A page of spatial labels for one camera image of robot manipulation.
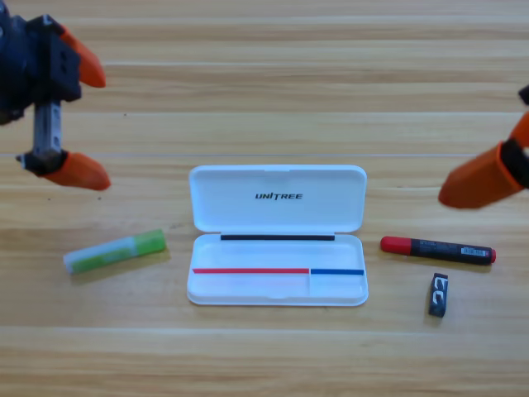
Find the glue stick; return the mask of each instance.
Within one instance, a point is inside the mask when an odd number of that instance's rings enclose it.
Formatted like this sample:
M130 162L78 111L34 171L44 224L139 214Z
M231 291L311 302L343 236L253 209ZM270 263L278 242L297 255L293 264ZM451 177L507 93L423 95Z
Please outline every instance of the glue stick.
M75 275L110 265L114 262L163 251L164 249L164 233L161 230L154 230L70 252L63 259L66 270L71 275Z

